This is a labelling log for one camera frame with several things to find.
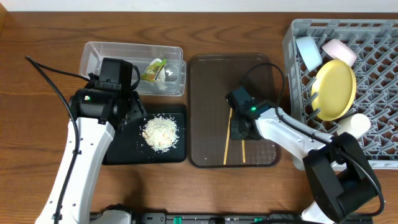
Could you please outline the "pink bowl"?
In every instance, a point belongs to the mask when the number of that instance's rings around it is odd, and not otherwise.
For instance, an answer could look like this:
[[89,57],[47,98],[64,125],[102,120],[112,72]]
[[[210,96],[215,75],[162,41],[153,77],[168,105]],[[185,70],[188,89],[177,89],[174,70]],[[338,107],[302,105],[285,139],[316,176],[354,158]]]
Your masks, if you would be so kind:
[[352,67],[357,59],[356,54],[342,41],[331,39],[322,46],[322,49],[332,58],[338,59]]

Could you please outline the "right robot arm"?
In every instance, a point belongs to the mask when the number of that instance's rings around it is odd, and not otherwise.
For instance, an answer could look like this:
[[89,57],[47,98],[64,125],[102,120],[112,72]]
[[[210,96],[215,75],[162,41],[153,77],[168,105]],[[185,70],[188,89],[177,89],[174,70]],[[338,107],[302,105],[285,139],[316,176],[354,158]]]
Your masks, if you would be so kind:
[[314,201],[300,223],[343,223],[383,211],[380,183],[353,135],[319,133],[278,104],[258,102],[243,86],[225,98],[231,107],[232,139],[272,141],[303,166]]

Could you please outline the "pale green cup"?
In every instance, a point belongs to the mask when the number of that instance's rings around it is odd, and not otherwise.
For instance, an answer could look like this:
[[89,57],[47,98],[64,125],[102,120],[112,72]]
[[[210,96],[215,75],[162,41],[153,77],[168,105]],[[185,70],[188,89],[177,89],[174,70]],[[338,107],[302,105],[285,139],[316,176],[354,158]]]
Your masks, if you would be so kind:
[[365,114],[357,113],[347,118],[341,119],[338,122],[336,133],[338,136],[343,133],[349,133],[356,139],[359,139],[370,129],[370,127],[370,119]]

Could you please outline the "light blue bowl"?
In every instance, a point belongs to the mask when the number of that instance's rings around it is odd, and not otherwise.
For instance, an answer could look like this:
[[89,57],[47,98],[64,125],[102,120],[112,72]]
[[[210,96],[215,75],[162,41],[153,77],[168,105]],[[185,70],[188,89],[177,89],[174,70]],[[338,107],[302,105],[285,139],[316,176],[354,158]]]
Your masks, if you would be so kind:
[[307,36],[296,39],[296,46],[309,72],[322,64],[319,49],[312,37]]

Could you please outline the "clear plastic wrapper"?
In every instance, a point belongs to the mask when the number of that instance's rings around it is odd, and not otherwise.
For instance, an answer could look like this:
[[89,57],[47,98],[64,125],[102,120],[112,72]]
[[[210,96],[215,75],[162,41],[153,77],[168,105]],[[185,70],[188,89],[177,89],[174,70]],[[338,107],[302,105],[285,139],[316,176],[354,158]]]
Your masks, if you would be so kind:
[[154,82],[159,90],[165,90],[166,89],[166,84],[165,84],[165,78],[164,79],[158,79]]

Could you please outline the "wooden chopstick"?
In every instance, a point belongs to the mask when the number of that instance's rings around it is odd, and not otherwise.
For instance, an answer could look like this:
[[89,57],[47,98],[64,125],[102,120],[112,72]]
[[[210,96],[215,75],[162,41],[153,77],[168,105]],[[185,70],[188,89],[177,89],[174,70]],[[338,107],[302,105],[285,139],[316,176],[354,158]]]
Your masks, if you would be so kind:
[[225,141],[225,147],[224,147],[224,158],[223,158],[223,165],[225,166],[227,163],[227,158],[228,158],[228,148],[229,148],[229,139],[230,139],[230,127],[231,127],[231,117],[233,115],[233,109],[229,109],[229,118],[228,118],[228,127],[227,127],[227,133],[226,133],[226,141]]
[[241,141],[243,163],[246,163],[246,145],[245,140]]

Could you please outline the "green snack wrapper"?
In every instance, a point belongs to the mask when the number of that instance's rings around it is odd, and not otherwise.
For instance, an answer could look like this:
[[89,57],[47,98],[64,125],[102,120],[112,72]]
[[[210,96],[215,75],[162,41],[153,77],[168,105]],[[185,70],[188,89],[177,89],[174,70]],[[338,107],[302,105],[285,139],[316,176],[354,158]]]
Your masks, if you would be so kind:
[[145,69],[144,73],[141,75],[141,78],[150,82],[154,82],[160,78],[164,79],[166,63],[166,59],[154,59]]

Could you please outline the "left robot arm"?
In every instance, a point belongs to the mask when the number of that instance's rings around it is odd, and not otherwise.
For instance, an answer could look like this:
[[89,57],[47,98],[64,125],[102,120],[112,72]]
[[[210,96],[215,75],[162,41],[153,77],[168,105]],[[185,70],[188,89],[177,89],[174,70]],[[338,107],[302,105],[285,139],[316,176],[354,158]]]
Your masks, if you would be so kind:
[[45,74],[46,66],[28,58],[60,97],[70,117],[65,152],[49,199],[37,223],[89,223],[93,194],[101,165],[115,132],[146,111],[136,91],[130,62],[104,58],[99,75],[69,100]]

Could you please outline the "rice food scraps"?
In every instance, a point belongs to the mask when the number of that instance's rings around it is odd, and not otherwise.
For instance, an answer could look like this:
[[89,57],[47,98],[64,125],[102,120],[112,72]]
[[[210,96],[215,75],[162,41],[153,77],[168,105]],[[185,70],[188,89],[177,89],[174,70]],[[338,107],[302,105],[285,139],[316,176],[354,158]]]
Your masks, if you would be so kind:
[[155,152],[164,153],[177,147],[179,140],[176,120],[171,117],[155,116],[145,119],[140,135]]

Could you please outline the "yellow plate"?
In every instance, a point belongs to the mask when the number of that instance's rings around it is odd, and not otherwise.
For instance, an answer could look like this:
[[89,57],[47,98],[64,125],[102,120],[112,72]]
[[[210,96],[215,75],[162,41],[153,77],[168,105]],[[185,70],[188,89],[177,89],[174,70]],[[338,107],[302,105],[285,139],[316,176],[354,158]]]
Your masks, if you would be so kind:
[[319,111],[317,117],[333,121],[345,115],[356,94],[357,82],[353,69],[341,60],[331,60],[322,66],[315,78],[311,95],[317,95],[311,106],[314,111]]

